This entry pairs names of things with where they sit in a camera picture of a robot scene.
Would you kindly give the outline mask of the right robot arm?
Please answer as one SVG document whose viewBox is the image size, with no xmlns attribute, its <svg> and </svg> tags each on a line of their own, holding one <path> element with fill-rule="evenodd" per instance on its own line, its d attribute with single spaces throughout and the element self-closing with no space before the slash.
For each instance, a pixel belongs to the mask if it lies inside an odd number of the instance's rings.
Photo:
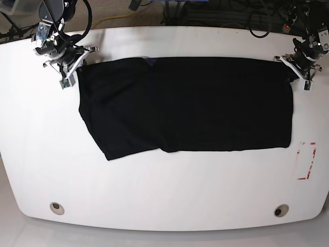
<svg viewBox="0 0 329 247">
<path fill-rule="evenodd" d="M 57 64 L 62 77 L 63 88 L 73 86 L 74 72 L 83 65 L 85 58 L 98 50 L 97 47 L 79 46 L 92 27 L 93 13 L 88 1 L 83 2 L 87 9 L 87 26 L 82 34 L 72 36 L 64 32 L 65 24 L 75 14 L 76 1 L 42 1 L 39 7 L 40 22 L 36 34 L 31 39 L 38 56 L 46 56 L 49 61 L 44 66 Z"/>
</svg>

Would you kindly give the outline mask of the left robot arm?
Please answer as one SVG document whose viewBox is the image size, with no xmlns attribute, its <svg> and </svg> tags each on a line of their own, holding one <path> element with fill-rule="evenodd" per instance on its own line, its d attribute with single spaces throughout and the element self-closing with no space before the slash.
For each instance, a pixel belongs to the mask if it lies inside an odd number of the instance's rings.
<svg viewBox="0 0 329 247">
<path fill-rule="evenodd" d="M 290 67 L 299 79 L 311 84 L 322 68 L 316 62 L 328 55 L 328 1 L 297 1 L 286 20 L 292 28 L 296 21 L 303 24 L 302 39 L 293 39 L 294 54 L 275 56 L 273 59 Z"/>
</svg>

